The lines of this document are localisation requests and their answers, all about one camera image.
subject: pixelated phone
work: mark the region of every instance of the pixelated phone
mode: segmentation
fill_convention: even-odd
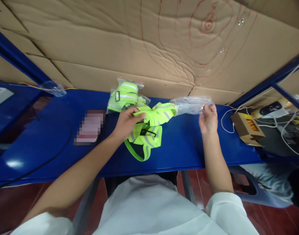
[[[77,146],[95,144],[105,124],[105,113],[105,110],[88,110],[74,136],[73,144]]]

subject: blue table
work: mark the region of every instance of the blue table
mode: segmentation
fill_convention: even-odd
[[[2,134],[41,96],[42,90],[4,83],[0,83],[0,87],[14,93],[0,104],[0,134]]]
[[[62,98],[52,98],[39,114],[40,120],[30,123],[0,158],[0,184],[20,177],[54,157],[54,160],[14,184],[53,181],[85,156],[95,145],[74,146],[74,135],[85,111],[106,109],[109,96],[109,93],[104,92],[69,90]],[[158,102],[168,100],[152,98],[150,106]],[[219,120],[229,109],[227,106],[217,105]],[[106,116],[99,142],[113,131],[117,118],[118,113]],[[228,115],[223,124],[225,128],[232,129]],[[227,133],[221,126],[218,127],[218,133],[228,165],[262,162],[254,147],[244,144],[237,133]],[[138,150],[142,153],[141,146],[136,148]],[[198,115],[184,114],[163,124],[162,146],[152,149],[149,160],[137,161],[123,144],[99,176],[148,174],[204,167]]]

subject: plastic bag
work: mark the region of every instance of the plastic bag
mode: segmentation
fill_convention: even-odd
[[[177,115],[200,114],[205,104],[214,104],[210,96],[184,96],[170,100],[175,104],[175,111]]]
[[[137,105],[136,107],[144,107],[144,106],[148,106],[148,104],[150,103],[150,98],[144,96],[144,95],[139,95],[138,99],[137,99]]]
[[[139,100],[139,89],[144,87],[144,84],[118,78],[117,89],[111,89],[110,99],[107,105],[106,114],[112,112],[121,112],[130,107],[137,107]]]
[[[131,80],[126,80],[126,79],[124,79],[124,78],[117,78],[117,81],[118,81],[118,83],[119,83],[118,88],[119,88],[123,83],[132,83],[132,84],[135,84],[135,85],[137,86],[137,88],[138,88],[137,90],[135,90],[136,93],[138,93],[138,91],[144,87],[144,84],[143,84],[143,83],[134,82],[134,81],[131,81]]]

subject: plastic cup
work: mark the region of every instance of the plastic cup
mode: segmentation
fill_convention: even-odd
[[[59,81],[44,82],[40,85],[40,88],[56,97],[62,97],[67,94],[66,90]]]

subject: red floor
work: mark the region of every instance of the red floor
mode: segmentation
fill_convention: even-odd
[[[197,206],[204,210],[211,197],[206,171],[204,169],[190,170],[189,173]],[[0,190],[0,234],[10,231],[18,225],[49,185],[50,183],[39,183]],[[178,191],[184,195],[180,172]],[[71,220],[74,218],[80,200],[67,212],[67,217]],[[106,200],[105,184],[101,180],[85,235],[90,235],[97,229]],[[243,202],[243,204],[249,219],[260,235],[299,235],[298,207],[276,209],[248,202]]]

